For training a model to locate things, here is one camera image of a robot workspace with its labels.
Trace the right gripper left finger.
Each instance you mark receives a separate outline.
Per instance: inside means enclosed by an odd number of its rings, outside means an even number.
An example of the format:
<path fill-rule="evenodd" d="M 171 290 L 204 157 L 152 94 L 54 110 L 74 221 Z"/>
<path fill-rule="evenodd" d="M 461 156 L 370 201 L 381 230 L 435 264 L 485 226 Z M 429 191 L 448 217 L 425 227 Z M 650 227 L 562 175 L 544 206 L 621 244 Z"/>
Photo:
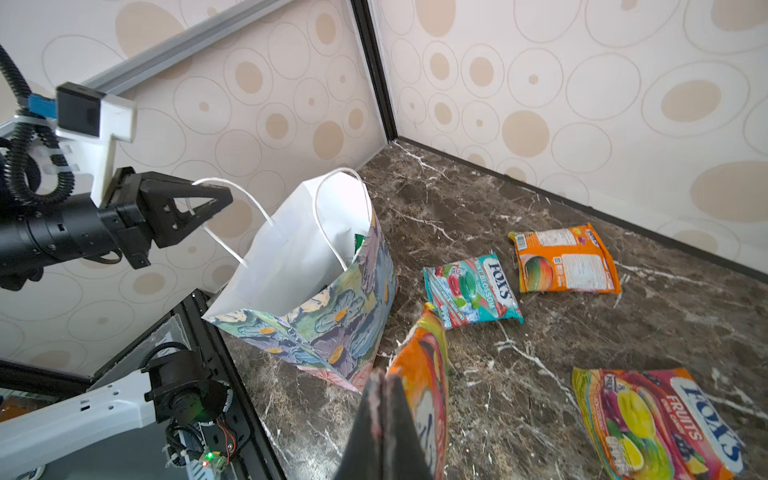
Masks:
<path fill-rule="evenodd" d="M 368 378 L 335 479 L 382 478 L 383 382 L 381 370 Z"/>

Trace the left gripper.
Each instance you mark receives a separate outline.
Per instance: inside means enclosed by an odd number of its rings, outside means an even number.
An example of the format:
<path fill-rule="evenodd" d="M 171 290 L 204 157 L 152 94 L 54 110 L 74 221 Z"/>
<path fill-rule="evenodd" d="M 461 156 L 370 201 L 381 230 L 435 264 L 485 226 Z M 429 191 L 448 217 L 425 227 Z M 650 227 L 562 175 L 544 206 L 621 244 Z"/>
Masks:
<path fill-rule="evenodd" d="M 181 211 L 177 200 L 204 203 Z M 153 240 L 159 248 L 177 245 L 232 202 L 225 187 L 125 167 L 115 174 L 102 207 L 89 194 L 57 205 L 3 204 L 1 280 L 38 282 L 45 268 L 78 259 L 127 260 L 135 269 L 145 268 Z"/>

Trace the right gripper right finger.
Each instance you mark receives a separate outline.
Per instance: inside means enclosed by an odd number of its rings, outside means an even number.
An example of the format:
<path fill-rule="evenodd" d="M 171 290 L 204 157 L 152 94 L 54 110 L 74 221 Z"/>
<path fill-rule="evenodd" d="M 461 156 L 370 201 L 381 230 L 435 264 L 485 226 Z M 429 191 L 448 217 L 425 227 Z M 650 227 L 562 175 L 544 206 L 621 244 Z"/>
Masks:
<path fill-rule="evenodd" d="M 382 399 L 382 478 L 432 479 L 399 376 L 385 377 Z"/>

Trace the large orange snack packet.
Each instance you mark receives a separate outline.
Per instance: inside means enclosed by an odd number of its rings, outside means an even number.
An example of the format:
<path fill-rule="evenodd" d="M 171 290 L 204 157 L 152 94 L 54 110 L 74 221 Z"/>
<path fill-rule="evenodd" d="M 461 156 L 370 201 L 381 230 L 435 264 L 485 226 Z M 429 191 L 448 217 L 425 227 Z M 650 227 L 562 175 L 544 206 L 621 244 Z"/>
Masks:
<path fill-rule="evenodd" d="M 448 446 L 446 332 L 437 308 L 426 303 L 387 374 L 400 379 L 418 449 L 431 479 L 442 479 Z"/>

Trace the white paper bag colourful print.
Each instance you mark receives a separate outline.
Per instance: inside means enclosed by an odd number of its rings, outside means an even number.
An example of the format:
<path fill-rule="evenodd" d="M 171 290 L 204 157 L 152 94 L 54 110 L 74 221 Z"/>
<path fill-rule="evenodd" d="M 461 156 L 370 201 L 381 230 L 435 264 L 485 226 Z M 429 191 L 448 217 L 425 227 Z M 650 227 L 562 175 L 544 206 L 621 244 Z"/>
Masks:
<path fill-rule="evenodd" d="M 359 251 L 355 234 L 366 236 Z M 302 182 L 236 259 L 204 319 L 310 375 L 362 391 L 397 279 L 359 174 L 342 167 Z"/>

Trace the red yellow Fox's fruits packet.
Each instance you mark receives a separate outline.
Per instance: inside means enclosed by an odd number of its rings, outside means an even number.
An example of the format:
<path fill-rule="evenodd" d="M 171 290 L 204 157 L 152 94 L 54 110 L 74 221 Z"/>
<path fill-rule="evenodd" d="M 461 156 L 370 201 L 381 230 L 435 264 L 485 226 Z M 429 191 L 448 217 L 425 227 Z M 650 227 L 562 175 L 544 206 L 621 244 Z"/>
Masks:
<path fill-rule="evenodd" d="M 732 479 L 742 442 L 688 370 L 572 371 L 587 434 L 611 479 Z"/>

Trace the green tea candy packet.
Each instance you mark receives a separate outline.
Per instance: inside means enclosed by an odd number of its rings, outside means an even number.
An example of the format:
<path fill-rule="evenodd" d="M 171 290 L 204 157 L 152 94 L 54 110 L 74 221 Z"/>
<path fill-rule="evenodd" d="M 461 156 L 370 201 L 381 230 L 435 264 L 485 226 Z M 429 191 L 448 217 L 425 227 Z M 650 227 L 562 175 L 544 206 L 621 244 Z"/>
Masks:
<path fill-rule="evenodd" d="M 354 247 L 355 251 L 359 251 L 366 240 L 366 236 L 362 234 L 354 235 Z"/>

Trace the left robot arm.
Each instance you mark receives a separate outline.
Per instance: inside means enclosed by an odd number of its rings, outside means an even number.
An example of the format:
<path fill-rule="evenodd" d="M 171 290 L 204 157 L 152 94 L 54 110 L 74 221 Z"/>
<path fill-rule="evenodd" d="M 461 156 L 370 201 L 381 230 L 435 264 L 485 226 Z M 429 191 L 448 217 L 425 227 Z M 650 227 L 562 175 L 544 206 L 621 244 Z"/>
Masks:
<path fill-rule="evenodd" d="M 131 101 L 71 82 L 54 98 L 37 95 L 8 54 L 1 71 L 18 106 L 1 142 L 4 290 L 78 259 L 145 268 L 152 247 L 179 244 L 232 203 L 217 180 L 114 167 L 116 143 L 135 135 Z M 30 478 L 48 462 L 153 423 L 165 427 L 169 465 L 220 473 L 235 439 L 213 447 L 199 428 L 221 425 L 230 401 L 230 388 L 210 377 L 199 352 L 166 342 L 104 387 L 3 422 L 1 474 Z"/>

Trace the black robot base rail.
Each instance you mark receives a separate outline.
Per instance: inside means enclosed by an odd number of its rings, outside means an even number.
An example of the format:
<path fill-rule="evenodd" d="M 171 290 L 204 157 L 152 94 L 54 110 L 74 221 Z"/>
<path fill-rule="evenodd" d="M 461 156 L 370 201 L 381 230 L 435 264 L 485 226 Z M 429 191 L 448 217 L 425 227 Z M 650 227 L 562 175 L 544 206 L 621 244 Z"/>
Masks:
<path fill-rule="evenodd" d="M 188 294 L 101 367 L 92 385 L 147 373 L 167 465 L 191 479 L 282 479 L 222 335 L 202 318 L 209 299 L 200 290 Z"/>

